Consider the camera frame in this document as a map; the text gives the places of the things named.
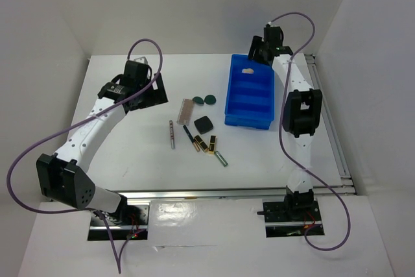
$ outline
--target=blue plastic tray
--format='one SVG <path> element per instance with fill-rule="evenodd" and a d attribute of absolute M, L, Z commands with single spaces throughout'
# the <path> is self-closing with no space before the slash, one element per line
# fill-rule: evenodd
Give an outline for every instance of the blue plastic tray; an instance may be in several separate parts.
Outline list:
<path fill-rule="evenodd" d="M 248 60 L 246 55 L 233 54 L 225 125 L 268 130 L 274 120 L 274 80 L 272 67 Z"/>

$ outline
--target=white wall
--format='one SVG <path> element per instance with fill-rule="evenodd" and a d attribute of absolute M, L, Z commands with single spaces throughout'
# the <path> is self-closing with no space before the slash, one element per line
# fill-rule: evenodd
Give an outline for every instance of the white wall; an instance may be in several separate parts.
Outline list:
<path fill-rule="evenodd" d="M 252 36 L 291 10 L 310 14 L 318 29 L 316 52 L 341 0 L 63 0 L 62 12 L 89 54 L 126 54 L 138 38 L 151 37 L 164 53 L 248 52 Z M 281 21 L 287 44 L 299 46 L 309 26 Z M 154 48 L 140 47 L 142 53 Z"/>
<path fill-rule="evenodd" d="M 31 143 L 69 125 L 86 70 L 86 57 L 57 1 L 0 0 L 2 276 L 17 276 L 36 216 L 8 196 L 8 167 Z M 13 176 L 19 197 L 32 206 L 40 201 L 36 158 L 59 142 L 30 153 Z"/>
<path fill-rule="evenodd" d="M 396 276 L 415 276 L 414 22 L 415 0 L 343 0 L 317 54 L 351 173 Z"/>

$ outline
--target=dark green disc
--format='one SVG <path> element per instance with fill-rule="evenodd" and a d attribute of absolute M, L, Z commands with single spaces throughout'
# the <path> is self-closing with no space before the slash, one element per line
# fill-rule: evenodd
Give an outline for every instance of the dark green disc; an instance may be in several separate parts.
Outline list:
<path fill-rule="evenodd" d="M 192 100 L 196 104 L 199 104 L 199 105 L 203 105 L 204 104 L 204 101 L 203 101 L 203 99 L 201 97 L 194 97 Z"/>
<path fill-rule="evenodd" d="M 207 105 L 214 105 L 216 103 L 216 97 L 212 94 L 206 95 L 205 103 Z"/>

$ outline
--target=green oval object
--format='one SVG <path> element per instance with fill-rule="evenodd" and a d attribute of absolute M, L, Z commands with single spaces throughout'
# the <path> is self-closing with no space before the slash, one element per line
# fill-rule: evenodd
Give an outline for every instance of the green oval object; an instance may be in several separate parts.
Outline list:
<path fill-rule="evenodd" d="M 201 97 L 194 97 L 192 100 L 196 104 L 199 104 L 199 105 L 203 105 L 204 104 L 204 101 L 203 101 L 203 99 Z"/>
<path fill-rule="evenodd" d="M 207 105 L 214 105 L 216 103 L 216 97 L 212 94 L 206 95 L 205 103 Z"/>

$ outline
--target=blue container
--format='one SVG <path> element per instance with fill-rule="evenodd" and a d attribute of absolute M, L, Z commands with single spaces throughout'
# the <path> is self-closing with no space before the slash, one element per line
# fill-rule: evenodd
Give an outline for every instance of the blue container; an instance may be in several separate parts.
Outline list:
<path fill-rule="evenodd" d="M 268 130 L 274 120 L 275 75 L 272 67 L 233 54 L 225 107 L 225 125 Z"/>

